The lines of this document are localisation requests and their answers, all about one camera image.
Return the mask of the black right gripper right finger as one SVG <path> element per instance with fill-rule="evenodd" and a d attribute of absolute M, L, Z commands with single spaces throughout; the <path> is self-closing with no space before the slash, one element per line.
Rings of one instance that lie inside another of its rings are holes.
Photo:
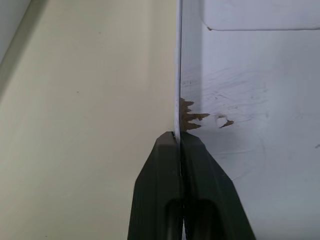
<path fill-rule="evenodd" d="M 180 139 L 184 183 L 185 234 L 188 240 L 254 240 L 237 190 L 199 137 Z"/>

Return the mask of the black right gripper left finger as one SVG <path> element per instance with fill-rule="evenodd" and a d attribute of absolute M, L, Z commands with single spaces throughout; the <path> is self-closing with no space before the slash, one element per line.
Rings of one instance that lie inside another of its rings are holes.
<path fill-rule="evenodd" d="M 129 240 L 180 240 L 183 202 L 180 149 L 172 132 L 159 136 L 134 184 Z"/>

